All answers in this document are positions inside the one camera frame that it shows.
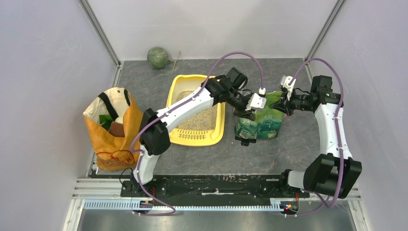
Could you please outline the green litter bag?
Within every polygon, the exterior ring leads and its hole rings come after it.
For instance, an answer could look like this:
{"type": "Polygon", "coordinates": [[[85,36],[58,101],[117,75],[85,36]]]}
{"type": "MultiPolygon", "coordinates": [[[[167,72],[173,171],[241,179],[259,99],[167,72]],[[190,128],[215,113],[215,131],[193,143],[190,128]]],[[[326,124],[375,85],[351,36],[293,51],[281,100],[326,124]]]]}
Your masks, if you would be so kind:
{"type": "Polygon", "coordinates": [[[264,110],[255,113],[255,120],[239,118],[234,132],[243,139],[274,139],[278,136],[282,124],[283,113],[269,106],[279,101],[281,91],[266,94],[264,110]]]}

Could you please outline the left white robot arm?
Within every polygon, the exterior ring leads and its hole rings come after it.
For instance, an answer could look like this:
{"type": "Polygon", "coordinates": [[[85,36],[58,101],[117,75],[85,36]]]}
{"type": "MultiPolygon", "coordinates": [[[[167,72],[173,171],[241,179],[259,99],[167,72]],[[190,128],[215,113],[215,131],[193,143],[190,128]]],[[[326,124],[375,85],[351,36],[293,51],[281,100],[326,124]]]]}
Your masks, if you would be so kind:
{"type": "Polygon", "coordinates": [[[265,99],[256,93],[241,93],[247,80],[247,76],[232,68],[226,75],[207,78],[193,93],[173,105],[158,111],[149,108],[143,113],[141,128],[135,138],[140,142],[140,154],[132,185],[138,196],[150,193],[150,181],[158,157],[171,145],[169,133],[192,115],[216,104],[227,103],[234,108],[236,116],[254,120],[255,112],[264,108],[265,99]]]}

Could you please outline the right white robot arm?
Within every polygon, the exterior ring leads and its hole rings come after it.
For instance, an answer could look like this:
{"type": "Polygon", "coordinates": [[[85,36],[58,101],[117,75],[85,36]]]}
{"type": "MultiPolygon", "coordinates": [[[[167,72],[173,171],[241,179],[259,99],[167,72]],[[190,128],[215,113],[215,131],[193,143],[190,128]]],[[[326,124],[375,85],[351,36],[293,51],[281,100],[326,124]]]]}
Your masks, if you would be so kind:
{"type": "Polygon", "coordinates": [[[332,90],[332,78],[315,76],[310,91],[296,94],[295,80],[283,76],[282,94],[271,108],[288,116],[295,110],[313,112],[319,127],[320,155],[305,171],[287,169],[286,179],[278,183],[278,191],[289,197],[297,188],[344,199],[362,172],[362,164],[353,159],[348,149],[343,127],[341,95],[332,90]]]}

